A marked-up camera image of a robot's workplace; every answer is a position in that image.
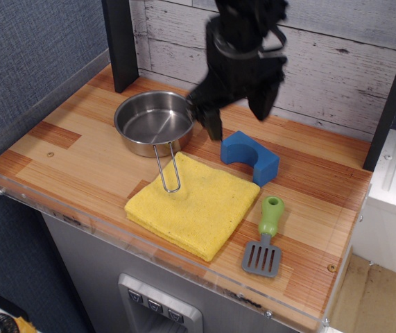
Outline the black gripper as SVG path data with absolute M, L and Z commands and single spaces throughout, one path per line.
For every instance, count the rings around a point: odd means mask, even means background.
M 246 98 L 248 106 L 259 121 L 264 121 L 273 108 L 284 80 L 283 55 L 254 53 L 250 57 L 225 55 L 216 46 L 207 47 L 207 75 L 192 90 L 187 103 L 194 117 L 206 129 L 212 141 L 221 141 L 220 110 Z

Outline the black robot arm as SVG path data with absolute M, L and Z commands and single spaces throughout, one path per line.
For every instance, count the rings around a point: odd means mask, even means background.
M 206 24 L 207 75 L 187 97 L 189 109 L 213 141 L 222 139 L 220 110 L 241 99 L 255 117 L 268 117 L 284 80 L 286 1 L 217 1 Z

